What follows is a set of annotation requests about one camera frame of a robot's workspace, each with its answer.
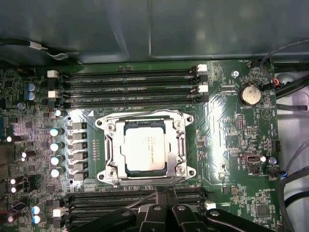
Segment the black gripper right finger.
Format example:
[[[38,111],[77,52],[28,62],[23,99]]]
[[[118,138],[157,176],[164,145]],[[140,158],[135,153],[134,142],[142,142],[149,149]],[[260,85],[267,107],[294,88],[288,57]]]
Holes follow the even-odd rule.
[[[233,215],[222,209],[213,208],[198,219],[192,209],[179,204],[173,187],[167,188],[168,203],[182,232],[270,232],[271,229]]]

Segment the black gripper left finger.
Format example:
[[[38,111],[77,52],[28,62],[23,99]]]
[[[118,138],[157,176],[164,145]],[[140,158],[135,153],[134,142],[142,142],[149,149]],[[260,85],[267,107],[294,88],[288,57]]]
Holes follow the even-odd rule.
[[[136,214],[130,207],[114,210],[104,216],[81,225],[73,232],[164,232],[167,219],[167,188],[157,187],[155,193],[136,202],[155,196],[155,204]]]

